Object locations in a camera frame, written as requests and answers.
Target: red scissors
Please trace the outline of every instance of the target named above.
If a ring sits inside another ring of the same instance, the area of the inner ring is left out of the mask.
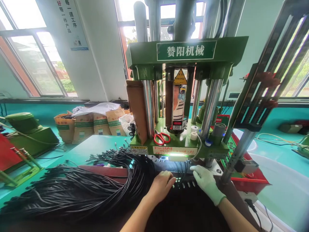
[[[158,145],[164,145],[165,143],[169,143],[170,141],[171,141],[171,137],[170,137],[169,135],[167,135],[167,134],[165,134],[165,133],[162,133],[162,132],[159,133],[157,130],[155,130],[154,142],[155,142],[156,144],[158,144]]]

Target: hand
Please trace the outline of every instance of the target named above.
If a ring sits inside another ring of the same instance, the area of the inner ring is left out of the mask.
[[[226,196],[218,189],[211,172],[200,165],[191,166],[190,170],[193,171],[194,178],[199,187],[209,196],[214,205],[217,206]]]
[[[176,178],[173,177],[171,172],[161,171],[152,182],[146,197],[156,206],[159,202],[164,200],[175,181]]]

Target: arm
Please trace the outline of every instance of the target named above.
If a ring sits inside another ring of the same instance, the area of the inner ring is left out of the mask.
[[[232,232],[257,231],[218,189],[209,170],[200,165],[191,166],[190,170],[193,171],[194,178],[200,188],[209,196],[214,205],[218,206]]]
[[[175,181],[176,178],[173,177],[171,172],[160,172],[154,179],[148,193],[143,197],[120,232],[144,231],[151,212],[166,197]]]

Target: white glove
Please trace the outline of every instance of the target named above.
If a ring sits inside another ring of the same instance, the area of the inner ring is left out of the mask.
[[[200,165],[191,166],[190,170],[193,171],[199,187],[209,196],[214,205],[220,204],[221,200],[226,196],[218,189],[212,173]]]

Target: yellow warning triangle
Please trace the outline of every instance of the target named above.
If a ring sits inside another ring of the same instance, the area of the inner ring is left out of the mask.
[[[187,84],[187,80],[186,80],[186,77],[184,76],[182,69],[179,70],[173,84],[174,85]]]

